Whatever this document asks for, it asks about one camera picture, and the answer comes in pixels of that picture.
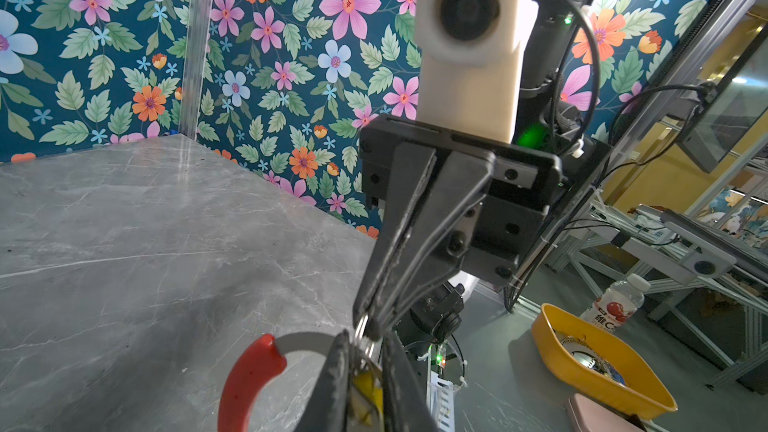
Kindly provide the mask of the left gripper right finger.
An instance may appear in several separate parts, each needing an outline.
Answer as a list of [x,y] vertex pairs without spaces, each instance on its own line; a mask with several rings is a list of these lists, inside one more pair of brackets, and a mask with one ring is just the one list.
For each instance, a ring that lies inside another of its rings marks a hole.
[[383,335],[381,370],[384,430],[438,432],[404,347],[392,331]]

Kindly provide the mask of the keyring with coloured keys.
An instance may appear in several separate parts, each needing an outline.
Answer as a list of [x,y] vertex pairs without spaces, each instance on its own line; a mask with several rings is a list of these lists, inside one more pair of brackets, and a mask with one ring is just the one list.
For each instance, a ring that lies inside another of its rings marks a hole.
[[[342,331],[266,333],[256,338],[228,372],[217,406],[215,429],[295,431],[325,362],[324,355],[299,351],[305,341],[300,333],[336,336]],[[360,328],[347,332],[351,359],[344,431],[381,431],[381,345],[364,337]]]

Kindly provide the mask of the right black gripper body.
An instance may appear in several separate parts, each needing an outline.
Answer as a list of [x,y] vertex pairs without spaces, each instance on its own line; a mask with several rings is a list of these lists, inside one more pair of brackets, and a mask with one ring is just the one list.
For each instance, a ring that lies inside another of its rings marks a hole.
[[396,197],[404,191],[393,185],[398,174],[412,171],[417,162],[395,164],[398,146],[410,143],[435,151],[442,166],[452,152],[493,160],[486,197],[468,220],[468,248],[461,270],[496,286],[508,285],[541,233],[562,178],[561,160],[550,153],[503,144],[449,129],[380,116],[360,135],[362,184],[369,205],[394,213]]

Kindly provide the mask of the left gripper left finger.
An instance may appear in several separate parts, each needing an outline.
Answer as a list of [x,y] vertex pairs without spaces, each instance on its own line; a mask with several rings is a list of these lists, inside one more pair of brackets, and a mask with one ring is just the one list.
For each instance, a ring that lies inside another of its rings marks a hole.
[[336,336],[324,333],[300,333],[305,341],[299,351],[325,356],[325,362],[296,424],[295,431],[344,431],[350,375],[351,343],[344,330]]

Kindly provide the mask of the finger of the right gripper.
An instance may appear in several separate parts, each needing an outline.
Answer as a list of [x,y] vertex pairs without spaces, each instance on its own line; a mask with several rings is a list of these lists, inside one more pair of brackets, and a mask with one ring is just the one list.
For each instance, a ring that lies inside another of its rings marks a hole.
[[368,265],[353,304],[353,323],[381,322],[386,280],[395,275],[395,255],[401,247],[409,221],[426,189],[436,152],[431,147],[403,142],[393,153],[389,170],[382,229],[371,253]]
[[432,169],[401,247],[395,255],[395,275],[386,280],[381,322],[362,322],[362,335],[380,340],[423,295],[446,281],[458,269],[467,247],[467,232],[458,227],[465,214],[486,196],[493,160],[449,154],[447,161]]

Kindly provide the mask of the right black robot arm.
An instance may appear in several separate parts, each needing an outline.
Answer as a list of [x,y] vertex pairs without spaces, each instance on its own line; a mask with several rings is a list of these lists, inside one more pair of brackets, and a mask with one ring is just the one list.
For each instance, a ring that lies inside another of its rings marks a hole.
[[556,246],[584,202],[577,189],[608,153],[598,144],[576,160],[585,127],[558,123],[560,75],[576,35],[591,27],[590,1],[534,0],[521,111],[542,138],[524,131],[500,142],[393,116],[364,127],[363,190],[384,219],[353,306],[357,339],[381,339],[460,272],[521,290]]

